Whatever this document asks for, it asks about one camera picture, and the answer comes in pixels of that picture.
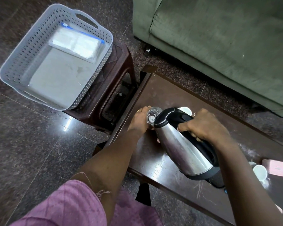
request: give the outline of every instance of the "person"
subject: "person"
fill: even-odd
[[[153,207],[134,200],[121,188],[131,155],[148,129],[148,109],[138,110],[122,137],[12,226],[163,225]],[[214,114],[201,109],[193,120],[179,124],[178,130],[190,131],[215,147],[236,225],[283,225],[283,215]]]

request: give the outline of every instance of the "pink box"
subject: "pink box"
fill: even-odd
[[[264,159],[262,160],[262,165],[266,168],[269,174],[283,177],[283,162],[272,159]]]

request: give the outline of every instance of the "blue object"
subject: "blue object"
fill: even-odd
[[[92,38],[98,39],[98,40],[100,40],[100,41],[101,41],[101,43],[102,43],[102,44],[104,44],[104,43],[105,43],[105,41],[104,41],[104,40],[102,40],[102,39],[100,39],[100,38],[98,38],[98,37],[96,37],[96,36],[93,36],[93,35],[87,34],[87,33],[85,33],[85,32],[82,32],[82,31],[76,30],[76,29],[74,29],[74,28],[70,27],[68,24],[66,24],[66,23],[64,23],[64,22],[61,22],[61,26],[62,26],[62,27],[64,27],[64,28],[68,28],[68,29],[74,30],[74,31],[76,31],[76,32],[82,33],[82,34],[84,34],[84,35],[90,36],[90,37],[92,37]]]

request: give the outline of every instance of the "clear glass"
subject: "clear glass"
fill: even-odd
[[[162,112],[162,109],[159,107],[151,107],[151,109],[147,112],[147,123],[151,126],[154,125],[154,121],[158,114]]]

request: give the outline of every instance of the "sofa cushion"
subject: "sofa cushion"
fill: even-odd
[[[283,105],[283,0],[162,0],[150,33]]]

